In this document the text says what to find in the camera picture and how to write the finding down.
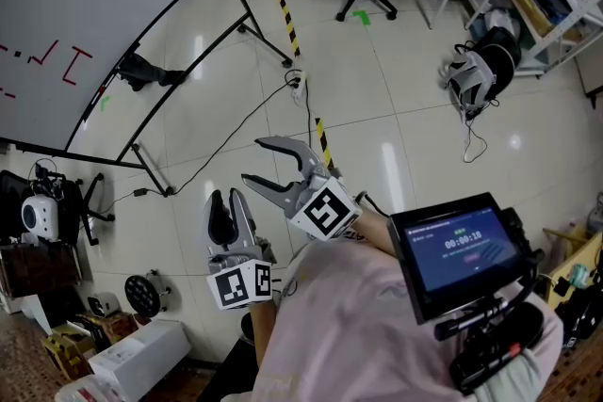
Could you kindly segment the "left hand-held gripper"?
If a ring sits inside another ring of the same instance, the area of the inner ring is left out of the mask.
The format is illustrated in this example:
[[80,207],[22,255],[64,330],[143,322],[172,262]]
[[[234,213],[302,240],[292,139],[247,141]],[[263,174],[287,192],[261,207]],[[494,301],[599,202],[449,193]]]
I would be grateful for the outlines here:
[[206,280],[220,310],[243,308],[271,299],[272,266],[276,263],[268,240],[259,238],[256,244],[253,216],[237,188],[230,189],[229,204],[230,212],[221,192],[215,189],[203,211],[205,244],[209,248],[230,244],[230,251],[211,255],[208,260],[210,275]]

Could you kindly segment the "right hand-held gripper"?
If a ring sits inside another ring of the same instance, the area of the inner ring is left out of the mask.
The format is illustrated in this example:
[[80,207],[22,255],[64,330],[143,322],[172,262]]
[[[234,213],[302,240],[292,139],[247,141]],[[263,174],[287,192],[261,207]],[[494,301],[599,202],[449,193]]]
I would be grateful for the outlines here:
[[359,204],[343,182],[306,143],[282,136],[260,137],[254,142],[297,161],[302,179],[288,185],[258,175],[241,175],[248,188],[279,207],[294,227],[319,241],[328,241],[340,236],[361,215]]

